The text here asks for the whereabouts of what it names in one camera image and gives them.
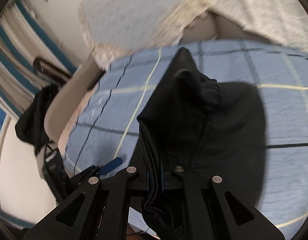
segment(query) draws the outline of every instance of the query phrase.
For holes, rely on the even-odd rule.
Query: bed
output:
[[[208,77],[258,86],[269,128],[266,175],[257,208],[291,239],[308,216],[308,53],[279,46],[243,29],[230,17],[209,12],[184,30],[180,45],[135,52],[116,61],[112,58],[104,64],[107,73],[87,92],[93,78],[104,71],[98,67],[104,63],[102,57],[92,53],[52,102],[45,118],[47,134],[58,142],[73,174],[91,164],[122,157],[123,165],[108,175],[113,176],[128,165],[133,153],[138,137],[134,117],[181,45],[191,51]],[[142,78],[148,77],[155,65],[160,72],[153,74],[154,81],[145,89]],[[119,83],[125,71],[124,82]],[[143,92],[144,101],[139,105],[135,98]],[[122,104],[127,109],[116,108]]]

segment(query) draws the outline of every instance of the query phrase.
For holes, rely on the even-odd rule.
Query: black garment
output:
[[[162,240],[182,239],[180,203],[162,192],[164,155],[175,155],[196,175],[220,175],[249,202],[258,201],[265,116],[257,88],[209,79],[181,48],[137,120],[150,180],[142,215]]]
[[[44,118],[57,93],[56,85],[43,88],[35,95],[33,103],[15,125],[16,135],[20,140],[34,145],[35,155],[40,152],[45,143],[50,142],[44,129]]]

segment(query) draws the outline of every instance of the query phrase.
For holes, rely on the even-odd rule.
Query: black cloth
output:
[[[250,203],[258,201],[265,116],[256,87],[209,79],[181,48],[137,120],[150,180],[142,215],[162,240],[182,239],[180,203],[162,192],[163,155],[175,155],[196,175],[219,175]]]
[[[17,137],[34,145],[35,155],[40,152],[45,143],[51,142],[44,129],[44,118],[57,93],[56,85],[51,84],[43,88],[35,95],[33,103],[15,125]]]

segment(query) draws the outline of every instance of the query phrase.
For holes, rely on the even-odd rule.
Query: blue striped fabric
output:
[[[22,86],[24,86],[31,93],[36,94],[39,92],[39,89],[33,86],[14,66],[14,64],[4,55],[0,50],[0,61],[5,66],[5,68],[10,72],[12,76],[16,78],[17,81],[20,82]]]
[[[28,70],[34,73],[33,67],[28,63],[28,61],[18,52],[18,50],[14,47],[8,36],[6,35],[5,31],[3,30],[2,26],[0,25],[0,37],[14,57]]]
[[[59,61],[67,68],[67,70],[74,74],[76,67],[69,61],[65,54],[56,46],[56,44],[51,40],[51,38],[44,32],[44,30],[32,19],[29,12],[25,9],[21,0],[16,0],[15,4],[18,9],[36,32],[36,34],[42,39],[45,45],[53,52],[53,54],[59,59]]]
[[[0,88],[0,97],[2,98],[2,100],[9,106],[9,108],[12,109],[12,111],[18,116],[20,117],[22,114],[19,110],[17,110],[17,108],[14,106],[14,104],[6,97],[6,95],[3,93],[3,91]]]

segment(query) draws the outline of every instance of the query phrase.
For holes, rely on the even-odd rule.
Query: wrinkled fabric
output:
[[[202,41],[184,47],[199,71],[209,78],[221,83],[247,82],[258,88],[267,117],[268,150],[263,190],[256,207],[279,227],[286,240],[291,239],[308,214],[308,112],[303,97],[308,97],[308,53],[248,40]],[[93,164],[104,165],[115,154],[123,164],[109,176],[129,166],[139,145],[136,117],[179,48],[144,50],[111,64],[69,136],[64,160],[68,169],[73,171],[76,162],[76,168],[82,170]],[[141,212],[141,204],[131,206]],[[304,219],[292,223],[299,217]]]
[[[163,155],[208,179],[219,175],[249,202],[258,201],[265,116],[256,87],[209,79],[181,48],[137,120],[150,180],[142,215],[161,239],[182,239],[179,200],[162,192]]]
[[[45,143],[50,142],[45,132],[44,118],[57,93],[56,85],[43,88],[35,95],[33,103],[15,125],[17,137],[21,141],[32,144],[35,147],[35,155],[38,155]]]

